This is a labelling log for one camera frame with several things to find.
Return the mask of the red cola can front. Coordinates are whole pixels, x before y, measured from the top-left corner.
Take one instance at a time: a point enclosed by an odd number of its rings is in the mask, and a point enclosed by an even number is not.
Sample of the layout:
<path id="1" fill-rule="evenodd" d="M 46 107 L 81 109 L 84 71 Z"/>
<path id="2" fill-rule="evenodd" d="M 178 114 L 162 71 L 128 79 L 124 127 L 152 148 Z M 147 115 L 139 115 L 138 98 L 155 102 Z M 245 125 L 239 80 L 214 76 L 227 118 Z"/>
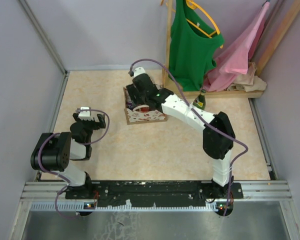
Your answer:
<path id="1" fill-rule="evenodd" d="M 150 110 L 150 107 L 146 104 L 138 105 L 133 109 L 134 112 L 142 112 L 142 113 L 146 113 L 149 110 Z"/>

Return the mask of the green glass bottle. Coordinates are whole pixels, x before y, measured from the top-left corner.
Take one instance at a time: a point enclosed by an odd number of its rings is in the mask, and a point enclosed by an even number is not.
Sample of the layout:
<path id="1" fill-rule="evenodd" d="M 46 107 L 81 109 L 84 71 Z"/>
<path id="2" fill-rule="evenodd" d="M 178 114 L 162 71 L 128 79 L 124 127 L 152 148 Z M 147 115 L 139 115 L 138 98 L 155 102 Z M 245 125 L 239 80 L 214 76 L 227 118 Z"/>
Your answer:
<path id="1" fill-rule="evenodd" d="M 205 110 L 206 108 L 206 90 L 201 89 L 199 95 L 193 101 L 193 106 Z"/>

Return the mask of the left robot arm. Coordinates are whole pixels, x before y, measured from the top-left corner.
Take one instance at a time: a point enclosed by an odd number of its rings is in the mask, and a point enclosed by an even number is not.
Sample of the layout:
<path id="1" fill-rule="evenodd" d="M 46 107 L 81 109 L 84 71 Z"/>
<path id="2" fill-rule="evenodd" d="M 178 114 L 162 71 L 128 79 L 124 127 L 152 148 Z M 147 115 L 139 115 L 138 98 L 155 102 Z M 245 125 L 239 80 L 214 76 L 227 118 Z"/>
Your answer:
<path id="1" fill-rule="evenodd" d="M 109 115 L 96 110 L 95 119 L 93 111 L 89 107 L 81 107 L 73 113 L 74 123 L 68 132 L 42 133 L 30 157 L 32 169 L 66 182 L 64 192 L 67 199 L 88 199 L 97 192 L 89 174 L 73 164 L 73 161 L 89 160 L 92 144 L 104 138 L 109 130 Z M 94 131 L 100 129 L 105 132 L 100 139 L 92 141 Z"/>

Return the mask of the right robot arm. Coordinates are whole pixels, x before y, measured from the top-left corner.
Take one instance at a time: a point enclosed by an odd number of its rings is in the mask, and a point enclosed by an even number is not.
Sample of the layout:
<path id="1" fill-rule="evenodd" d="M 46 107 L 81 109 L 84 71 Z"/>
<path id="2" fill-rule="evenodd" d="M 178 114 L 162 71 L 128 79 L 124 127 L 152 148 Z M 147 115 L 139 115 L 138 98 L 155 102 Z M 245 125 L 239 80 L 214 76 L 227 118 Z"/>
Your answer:
<path id="1" fill-rule="evenodd" d="M 213 114 L 187 104 L 171 90 L 157 88 L 147 73 L 130 73 L 132 83 L 126 86 L 133 104 L 174 117 L 202 134 L 203 151 L 213 159 L 212 180 L 203 191 L 208 199 L 225 198 L 231 192 L 231 155 L 235 138 L 229 117 L 224 112 Z"/>

